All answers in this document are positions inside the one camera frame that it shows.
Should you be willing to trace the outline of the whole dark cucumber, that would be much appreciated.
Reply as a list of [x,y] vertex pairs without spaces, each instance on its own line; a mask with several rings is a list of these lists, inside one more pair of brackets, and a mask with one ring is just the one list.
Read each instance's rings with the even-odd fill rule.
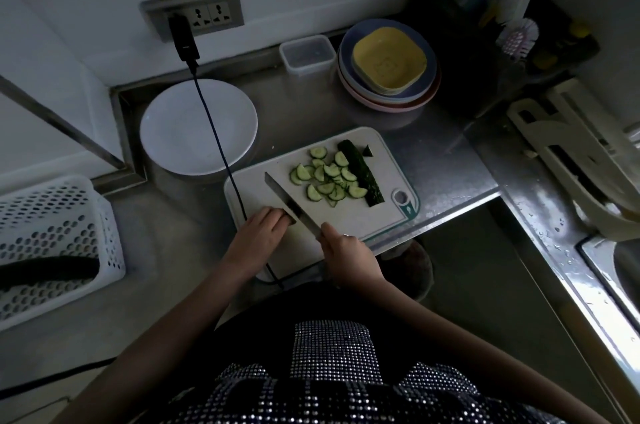
[[51,281],[92,280],[100,270],[100,260],[89,257],[58,256],[16,261],[0,266],[0,291]]

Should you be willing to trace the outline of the pile of cucumber slices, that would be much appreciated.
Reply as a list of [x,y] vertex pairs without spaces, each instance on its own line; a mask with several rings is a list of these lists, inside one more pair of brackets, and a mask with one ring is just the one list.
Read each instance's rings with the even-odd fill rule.
[[349,172],[348,164],[339,150],[331,152],[327,146],[313,146],[308,149],[307,159],[297,162],[289,171],[289,180],[304,189],[308,201],[325,200],[330,207],[347,198],[364,199],[349,193],[349,186],[357,187],[358,181]]

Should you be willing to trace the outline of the black studded top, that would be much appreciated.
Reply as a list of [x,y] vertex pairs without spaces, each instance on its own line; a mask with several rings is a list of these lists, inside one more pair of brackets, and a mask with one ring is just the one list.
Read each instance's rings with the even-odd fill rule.
[[329,283],[207,329],[131,424],[566,424]]

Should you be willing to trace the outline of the steel kitchen knife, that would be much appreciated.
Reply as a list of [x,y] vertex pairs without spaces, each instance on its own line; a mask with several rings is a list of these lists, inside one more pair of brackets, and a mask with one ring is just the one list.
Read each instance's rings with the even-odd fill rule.
[[264,180],[268,187],[277,195],[284,203],[285,207],[301,222],[311,234],[318,240],[321,236],[321,228],[316,222],[308,216],[308,214],[300,207],[300,205],[278,184],[278,182],[268,173],[264,172]]

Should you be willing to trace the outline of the grey wall socket panel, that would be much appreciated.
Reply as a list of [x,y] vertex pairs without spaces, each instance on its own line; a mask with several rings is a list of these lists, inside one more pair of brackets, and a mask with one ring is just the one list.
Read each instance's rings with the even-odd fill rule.
[[146,0],[140,11],[164,43],[172,41],[169,18],[184,16],[195,37],[244,25],[241,0]]

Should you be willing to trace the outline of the white round plate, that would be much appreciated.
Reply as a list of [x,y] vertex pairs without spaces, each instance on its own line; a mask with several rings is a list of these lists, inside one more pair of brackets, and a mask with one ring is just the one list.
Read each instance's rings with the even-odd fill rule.
[[140,124],[141,145],[161,168],[204,176],[225,170],[251,148],[258,116],[250,98],[220,80],[188,80],[164,90]]

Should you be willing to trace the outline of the black dish rack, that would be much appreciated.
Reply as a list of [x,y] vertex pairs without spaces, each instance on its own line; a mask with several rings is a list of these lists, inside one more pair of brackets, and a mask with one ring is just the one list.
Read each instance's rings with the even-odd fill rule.
[[538,94],[601,51],[593,33],[570,36],[576,19],[553,0],[531,0],[524,17],[538,24],[540,35],[526,59],[513,61],[495,45],[504,27],[478,26],[487,1],[468,13],[453,0],[408,0],[398,16],[435,51],[444,77],[439,102],[454,114],[479,118],[500,103]]

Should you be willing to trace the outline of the cream plastic drying rack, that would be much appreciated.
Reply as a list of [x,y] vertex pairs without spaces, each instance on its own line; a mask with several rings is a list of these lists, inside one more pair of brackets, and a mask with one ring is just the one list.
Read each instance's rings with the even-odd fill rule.
[[556,112],[522,98],[509,106],[509,119],[602,235],[640,239],[640,149],[578,79],[545,98]]

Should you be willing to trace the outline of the white perforated plastic basket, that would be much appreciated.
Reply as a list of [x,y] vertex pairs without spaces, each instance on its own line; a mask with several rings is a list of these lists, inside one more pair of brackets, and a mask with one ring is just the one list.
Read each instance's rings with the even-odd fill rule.
[[124,278],[126,265],[112,205],[81,175],[0,196],[0,266],[58,256],[99,259],[99,273],[92,280],[0,291],[0,332]]

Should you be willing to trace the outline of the person's right hand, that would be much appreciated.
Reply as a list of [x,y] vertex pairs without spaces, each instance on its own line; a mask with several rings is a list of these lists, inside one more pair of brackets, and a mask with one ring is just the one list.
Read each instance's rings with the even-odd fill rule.
[[372,251],[361,241],[356,253],[324,253],[324,261],[332,279],[341,288],[364,293],[379,286],[385,280]]

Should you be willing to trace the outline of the pink round plate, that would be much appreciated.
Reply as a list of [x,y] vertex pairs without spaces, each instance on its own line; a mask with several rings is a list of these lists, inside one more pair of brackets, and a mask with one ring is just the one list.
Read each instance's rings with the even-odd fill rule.
[[436,96],[442,82],[442,69],[441,65],[438,63],[435,80],[422,96],[406,104],[388,105],[373,101],[370,98],[362,96],[361,94],[356,92],[356,90],[354,90],[348,83],[348,81],[344,78],[340,66],[336,67],[336,73],[340,82],[342,83],[342,86],[353,99],[355,99],[360,104],[373,109],[374,111],[389,114],[399,114],[409,111],[416,111],[423,108]]

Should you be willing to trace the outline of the person's left hand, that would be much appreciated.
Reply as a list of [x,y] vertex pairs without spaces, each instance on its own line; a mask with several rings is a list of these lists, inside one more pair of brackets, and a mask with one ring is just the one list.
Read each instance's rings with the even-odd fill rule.
[[266,265],[281,241],[282,239],[264,239],[258,236],[256,212],[237,231],[224,260],[238,269],[244,278],[249,279]]

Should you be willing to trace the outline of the white cutting board green rim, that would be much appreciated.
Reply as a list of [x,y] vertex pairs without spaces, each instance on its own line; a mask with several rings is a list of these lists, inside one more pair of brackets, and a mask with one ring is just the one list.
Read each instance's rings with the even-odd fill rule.
[[[364,159],[385,198],[384,203],[369,207],[365,199],[347,198],[336,207],[330,207],[325,200],[308,201],[304,189],[290,182],[289,171],[297,162],[307,159],[309,148],[324,145],[333,152],[339,150],[337,144],[345,139],[353,142],[361,152],[366,145],[370,146],[374,157]],[[337,230],[356,236],[363,242],[372,242],[378,236],[404,226],[418,215],[420,209],[420,198],[413,186],[380,133],[370,127],[354,128],[234,172],[239,194],[236,194],[229,178],[223,185],[223,193],[236,227],[240,227],[245,220],[241,204],[248,216],[265,205],[286,209],[291,213],[265,183],[265,171],[318,225],[328,222]]]

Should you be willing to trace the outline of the black power adapter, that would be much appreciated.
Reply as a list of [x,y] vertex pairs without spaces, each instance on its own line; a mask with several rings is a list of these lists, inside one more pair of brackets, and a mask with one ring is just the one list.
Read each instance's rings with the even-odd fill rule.
[[191,72],[196,72],[200,54],[189,20],[187,17],[176,13],[169,16],[168,23],[173,44],[180,59],[188,65]]

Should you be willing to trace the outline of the light blue round plate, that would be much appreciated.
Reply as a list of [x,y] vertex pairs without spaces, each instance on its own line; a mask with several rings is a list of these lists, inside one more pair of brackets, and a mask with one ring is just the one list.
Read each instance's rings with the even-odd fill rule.
[[[380,27],[395,27],[402,30],[411,37],[418,46],[420,46],[428,58],[427,70],[421,76],[420,80],[399,95],[381,95],[376,93],[360,78],[351,65],[351,53],[355,44],[360,39]],[[395,105],[406,104],[422,96],[435,80],[438,62],[433,49],[420,33],[413,30],[411,27],[394,20],[388,20],[386,18],[372,18],[355,24],[346,32],[340,44],[339,65],[344,78],[359,94],[367,96],[371,100],[381,104]]]

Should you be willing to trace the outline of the long halved cucumber piece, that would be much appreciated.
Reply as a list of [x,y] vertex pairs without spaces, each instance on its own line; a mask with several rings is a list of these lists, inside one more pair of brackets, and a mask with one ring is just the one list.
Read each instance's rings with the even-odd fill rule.
[[340,141],[337,146],[349,163],[347,166],[349,172],[358,181],[357,187],[349,186],[349,193],[354,194],[355,198],[364,198],[369,207],[384,203],[385,198],[359,148],[348,139]]

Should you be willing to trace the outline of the clear plastic food container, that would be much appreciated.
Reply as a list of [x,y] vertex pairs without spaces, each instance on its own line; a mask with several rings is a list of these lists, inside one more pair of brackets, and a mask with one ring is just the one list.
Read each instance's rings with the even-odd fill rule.
[[336,62],[337,54],[329,38],[317,34],[280,44],[279,55],[289,75],[324,72]]

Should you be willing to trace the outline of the person's left forearm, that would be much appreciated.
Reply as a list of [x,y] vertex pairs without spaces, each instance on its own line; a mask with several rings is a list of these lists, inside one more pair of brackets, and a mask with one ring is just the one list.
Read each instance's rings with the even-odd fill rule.
[[238,291],[264,266],[225,256],[185,299],[133,341],[51,424],[127,424],[198,337],[217,323]]

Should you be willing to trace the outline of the steel sink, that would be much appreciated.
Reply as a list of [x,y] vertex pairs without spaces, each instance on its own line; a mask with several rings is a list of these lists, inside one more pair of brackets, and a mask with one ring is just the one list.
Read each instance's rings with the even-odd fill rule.
[[581,241],[577,248],[640,334],[640,239],[613,242],[593,236]]

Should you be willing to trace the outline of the person's right forearm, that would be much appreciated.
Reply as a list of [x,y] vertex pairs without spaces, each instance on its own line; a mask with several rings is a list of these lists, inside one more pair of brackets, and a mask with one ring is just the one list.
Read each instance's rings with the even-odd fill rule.
[[569,424],[611,424],[572,394],[528,365],[409,298],[381,277],[357,280],[356,291],[446,349],[460,370],[482,379],[522,404]]

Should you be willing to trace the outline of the pink white dish brush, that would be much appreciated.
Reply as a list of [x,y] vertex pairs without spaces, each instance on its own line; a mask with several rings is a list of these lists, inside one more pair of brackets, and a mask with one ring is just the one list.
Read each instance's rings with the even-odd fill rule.
[[530,18],[517,18],[507,22],[495,45],[513,61],[526,59],[539,37],[538,24]]

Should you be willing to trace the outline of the yellow square plate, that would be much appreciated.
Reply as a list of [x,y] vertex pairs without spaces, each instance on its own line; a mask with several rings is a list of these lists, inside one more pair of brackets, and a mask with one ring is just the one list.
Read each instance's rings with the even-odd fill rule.
[[380,27],[355,44],[351,65],[376,93],[399,95],[420,80],[428,58],[402,30]]

